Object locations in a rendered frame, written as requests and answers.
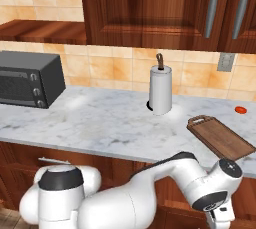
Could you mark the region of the grey wall outlet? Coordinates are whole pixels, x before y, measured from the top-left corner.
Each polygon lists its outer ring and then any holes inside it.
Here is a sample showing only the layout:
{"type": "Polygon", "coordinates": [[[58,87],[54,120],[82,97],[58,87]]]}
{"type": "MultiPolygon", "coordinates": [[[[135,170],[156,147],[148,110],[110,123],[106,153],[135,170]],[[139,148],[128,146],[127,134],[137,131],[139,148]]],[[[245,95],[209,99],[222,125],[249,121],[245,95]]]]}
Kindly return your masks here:
{"type": "Polygon", "coordinates": [[[225,53],[221,52],[217,70],[220,72],[231,72],[233,67],[235,54],[234,53],[225,53]]]}

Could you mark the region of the white paper towel roll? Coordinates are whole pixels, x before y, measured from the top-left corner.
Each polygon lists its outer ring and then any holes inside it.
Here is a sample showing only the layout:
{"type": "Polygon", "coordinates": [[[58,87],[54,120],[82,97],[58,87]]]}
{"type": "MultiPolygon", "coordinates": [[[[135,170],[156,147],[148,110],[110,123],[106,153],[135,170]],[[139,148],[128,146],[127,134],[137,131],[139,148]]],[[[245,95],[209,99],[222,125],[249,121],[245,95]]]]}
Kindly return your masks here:
{"type": "Polygon", "coordinates": [[[147,107],[160,116],[172,109],[172,69],[164,64],[163,55],[156,54],[158,64],[150,69],[149,100],[147,107]]]}

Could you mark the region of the brown wooden wall shelf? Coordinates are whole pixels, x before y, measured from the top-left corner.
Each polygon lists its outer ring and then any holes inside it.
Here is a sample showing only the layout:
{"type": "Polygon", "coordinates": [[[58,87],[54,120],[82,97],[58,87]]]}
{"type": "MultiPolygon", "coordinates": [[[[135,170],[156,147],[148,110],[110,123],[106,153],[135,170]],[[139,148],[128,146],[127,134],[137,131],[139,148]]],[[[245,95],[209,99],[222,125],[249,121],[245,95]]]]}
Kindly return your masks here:
{"type": "Polygon", "coordinates": [[[83,22],[12,20],[0,25],[1,41],[85,45],[83,22]]]}

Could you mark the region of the black toaster oven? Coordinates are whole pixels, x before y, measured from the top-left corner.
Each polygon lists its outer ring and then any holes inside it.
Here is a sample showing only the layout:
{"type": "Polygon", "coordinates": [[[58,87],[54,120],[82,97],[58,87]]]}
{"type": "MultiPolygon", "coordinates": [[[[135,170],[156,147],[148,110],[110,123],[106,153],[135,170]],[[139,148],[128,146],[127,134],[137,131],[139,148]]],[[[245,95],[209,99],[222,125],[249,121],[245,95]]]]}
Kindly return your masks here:
{"type": "Polygon", "coordinates": [[[59,54],[0,52],[0,103],[48,109],[65,89],[59,54]]]}

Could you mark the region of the brown wooden drawer front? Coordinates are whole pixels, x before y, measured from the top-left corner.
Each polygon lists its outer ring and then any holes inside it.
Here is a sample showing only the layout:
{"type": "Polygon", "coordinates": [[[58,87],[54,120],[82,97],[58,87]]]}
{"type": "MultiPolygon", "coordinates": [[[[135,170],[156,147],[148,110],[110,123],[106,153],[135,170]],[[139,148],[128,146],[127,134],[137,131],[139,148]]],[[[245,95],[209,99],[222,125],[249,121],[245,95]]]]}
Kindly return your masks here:
{"type": "Polygon", "coordinates": [[[17,210],[37,170],[53,165],[41,158],[97,168],[102,176],[101,190],[126,183],[133,172],[133,162],[128,160],[0,142],[0,199],[6,207],[17,210]]]}
{"type": "MultiPolygon", "coordinates": [[[[204,212],[192,209],[175,181],[155,183],[157,211],[148,229],[210,229],[204,212]]],[[[232,195],[235,220],[230,229],[256,229],[256,176],[246,175],[232,195]]]]}

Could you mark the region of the brown wooden cutting board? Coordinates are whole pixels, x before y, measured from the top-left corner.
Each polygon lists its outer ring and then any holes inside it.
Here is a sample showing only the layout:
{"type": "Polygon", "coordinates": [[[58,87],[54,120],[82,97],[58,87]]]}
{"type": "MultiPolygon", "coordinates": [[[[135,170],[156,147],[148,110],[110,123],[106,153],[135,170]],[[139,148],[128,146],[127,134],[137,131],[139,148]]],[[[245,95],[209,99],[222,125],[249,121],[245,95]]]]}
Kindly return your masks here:
{"type": "Polygon", "coordinates": [[[256,152],[256,147],[215,117],[198,115],[190,118],[187,129],[219,158],[236,161],[256,152]]]}

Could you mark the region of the brown wooden cupboard door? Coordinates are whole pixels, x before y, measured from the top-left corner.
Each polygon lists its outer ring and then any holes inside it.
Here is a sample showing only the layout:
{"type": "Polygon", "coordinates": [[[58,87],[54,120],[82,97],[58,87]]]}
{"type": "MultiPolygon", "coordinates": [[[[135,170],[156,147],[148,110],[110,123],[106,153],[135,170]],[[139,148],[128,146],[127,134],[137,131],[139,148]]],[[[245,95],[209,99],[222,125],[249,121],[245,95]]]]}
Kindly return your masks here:
{"type": "Polygon", "coordinates": [[[256,54],[256,0],[227,0],[217,50],[256,54]]]}
{"type": "Polygon", "coordinates": [[[205,38],[209,0],[82,0],[87,43],[215,51],[227,0],[218,0],[205,38]]]}

